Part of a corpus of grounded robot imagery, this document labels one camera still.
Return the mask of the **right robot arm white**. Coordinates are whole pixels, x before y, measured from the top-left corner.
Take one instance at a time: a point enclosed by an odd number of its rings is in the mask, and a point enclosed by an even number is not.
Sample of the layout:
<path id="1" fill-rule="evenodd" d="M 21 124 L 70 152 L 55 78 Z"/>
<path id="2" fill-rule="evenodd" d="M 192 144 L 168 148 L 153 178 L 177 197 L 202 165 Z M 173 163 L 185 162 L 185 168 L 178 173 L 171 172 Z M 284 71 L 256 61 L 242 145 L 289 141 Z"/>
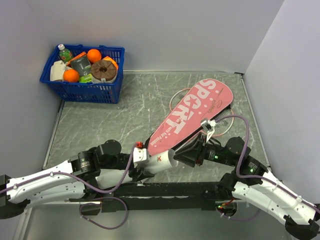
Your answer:
<path id="1" fill-rule="evenodd" d="M 225 146 L 199 134 L 192 142 L 178 150 L 174 159 L 190 167 L 202 165 L 205 160 L 233 167 L 218 182 L 218 193 L 223 199 L 244 200 L 270 214 L 299 240 L 311 240 L 320 232 L 320 205 L 295 194 L 279 181 L 265 165 L 250 156 L 241 137 L 230 138 Z"/>

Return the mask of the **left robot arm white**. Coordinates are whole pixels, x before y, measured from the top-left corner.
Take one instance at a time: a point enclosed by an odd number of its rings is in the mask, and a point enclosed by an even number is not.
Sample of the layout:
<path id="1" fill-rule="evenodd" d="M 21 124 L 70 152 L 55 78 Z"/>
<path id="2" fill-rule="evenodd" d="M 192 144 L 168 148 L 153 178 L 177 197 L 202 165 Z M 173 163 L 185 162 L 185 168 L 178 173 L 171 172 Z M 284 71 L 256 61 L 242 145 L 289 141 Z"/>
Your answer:
<path id="1" fill-rule="evenodd" d="M 131 153 L 122 153 L 121 144 L 111 139 L 28 176 L 1 175 L 0 218 L 63 199 L 93 201 L 121 184 L 152 178 L 154 174 L 143 167 L 149 156 L 142 142 L 136 142 Z"/>

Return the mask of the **blue plastic basket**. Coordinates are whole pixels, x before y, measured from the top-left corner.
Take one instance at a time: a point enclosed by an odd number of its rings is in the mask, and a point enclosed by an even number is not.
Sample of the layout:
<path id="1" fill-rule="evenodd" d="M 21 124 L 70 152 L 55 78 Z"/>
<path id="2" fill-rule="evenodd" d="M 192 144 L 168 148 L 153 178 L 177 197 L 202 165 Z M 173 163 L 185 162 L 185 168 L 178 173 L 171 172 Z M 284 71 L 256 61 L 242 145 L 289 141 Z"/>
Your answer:
<path id="1" fill-rule="evenodd" d="M 66 44 L 65 47 L 73 55 L 97 49 L 103 57 L 111 57 L 118 64 L 118 73 L 112 83 L 79 83 L 65 81 L 51 81 L 50 72 L 54 62 L 60 60 L 59 48 L 56 46 L 48 57 L 39 81 L 46 84 L 62 100 L 66 102 L 106 103 L 117 104 L 124 78 L 125 48 L 122 46 L 87 46 L 82 44 Z"/>

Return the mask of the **white shuttlecock tube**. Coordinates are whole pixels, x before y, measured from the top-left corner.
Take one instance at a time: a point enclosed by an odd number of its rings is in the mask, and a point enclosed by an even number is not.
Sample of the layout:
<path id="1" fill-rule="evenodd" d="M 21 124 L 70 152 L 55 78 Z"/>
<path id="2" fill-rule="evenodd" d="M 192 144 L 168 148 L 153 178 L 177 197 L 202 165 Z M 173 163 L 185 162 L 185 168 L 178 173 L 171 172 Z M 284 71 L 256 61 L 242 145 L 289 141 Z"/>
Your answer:
<path id="1" fill-rule="evenodd" d="M 174 159 L 174 155 L 175 151 L 169 149 L 154 156 L 149 156 L 149 162 L 139 165 L 138 167 L 134 167 L 132 161 L 130 169 L 126 173 L 122 182 L 124 184 L 132 182 L 131 171 L 133 169 L 145 169 L 146 171 L 156 175 L 157 173 L 176 167 L 178 165 L 178 161 Z M 96 177 L 97 185 L 100 189 L 114 187 L 119 183 L 124 173 L 124 170 L 102 169 L 100 175 Z"/>

